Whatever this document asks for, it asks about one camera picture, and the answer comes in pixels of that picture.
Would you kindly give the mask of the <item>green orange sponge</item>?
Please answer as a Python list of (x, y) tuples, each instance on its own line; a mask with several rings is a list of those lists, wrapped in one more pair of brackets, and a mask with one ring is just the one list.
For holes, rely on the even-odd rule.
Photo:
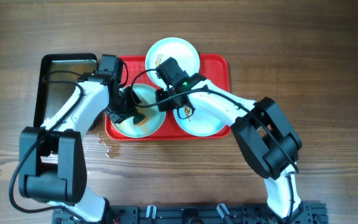
[(145, 114), (139, 113), (133, 116), (132, 122), (134, 126), (141, 126), (149, 119)]

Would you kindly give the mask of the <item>white plate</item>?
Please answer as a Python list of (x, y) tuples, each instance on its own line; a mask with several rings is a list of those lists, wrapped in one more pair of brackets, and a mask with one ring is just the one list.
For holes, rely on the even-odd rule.
[[(146, 84), (135, 84), (133, 88), (141, 101), (140, 105), (144, 106), (156, 102), (156, 89), (154, 87)], [(112, 122), (110, 124), (116, 132), (125, 137), (144, 138), (156, 132), (165, 121), (166, 112), (159, 112), (158, 106), (138, 108), (138, 112), (145, 115), (145, 121), (141, 121), (140, 124), (134, 125), (134, 117), (126, 119), (119, 124)]]
[(186, 133), (197, 137), (212, 136), (221, 131), (226, 124), (212, 115), (188, 106), (173, 112), (175, 121)]
[(168, 37), (154, 43), (147, 52), (145, 69), (156, 68), (170, 57), (174, 58), (190, 77), (200, 70), (198, 52), (188, 41), (178, 37)]

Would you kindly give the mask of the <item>white plate top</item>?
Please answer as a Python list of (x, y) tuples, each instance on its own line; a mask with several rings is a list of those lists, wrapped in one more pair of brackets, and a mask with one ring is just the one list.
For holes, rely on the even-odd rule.
[(174, 58), (190, 77), (200, 70), (198, 52), (188, 41), (178, 37), (168, 37), (154, 43), (147, 52), (145, 69), (156, 68), (170, 57)]

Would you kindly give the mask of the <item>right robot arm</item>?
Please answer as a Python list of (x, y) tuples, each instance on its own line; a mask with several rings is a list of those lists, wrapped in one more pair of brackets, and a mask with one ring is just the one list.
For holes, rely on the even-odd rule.
[(205, 112), (230, 127), (249, 167), (264, 179), (269, 209), (290, 223), (301, 203), (295, 175), (302, 143), (277, 103), (233, 95), (199, 73), (187, 74), (172, 57), (156, 72), (167, 87), (167, 102)]

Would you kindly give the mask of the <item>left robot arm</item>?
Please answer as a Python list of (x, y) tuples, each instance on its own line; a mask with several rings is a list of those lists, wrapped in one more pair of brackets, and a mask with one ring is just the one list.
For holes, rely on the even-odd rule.
[(98, 69), (72, 82), (73, 94), (52, 118), (21, 132), (19, 164), (9, 186), (14, 208), (35, 213), (14, 200), (14, 185), (18, 184), (22, 197), (46, 203), (46, 210), (60, 209), (76, 222), (118, 222), (109, 201), (87, 186), (82, 139), (102, 111), (117, 124), (127, 119), (134, 125), (147, 121), (136, 108), (140, 103), (137, 95), (121, 80), (125, 70), (122, 59), (104, 54)]

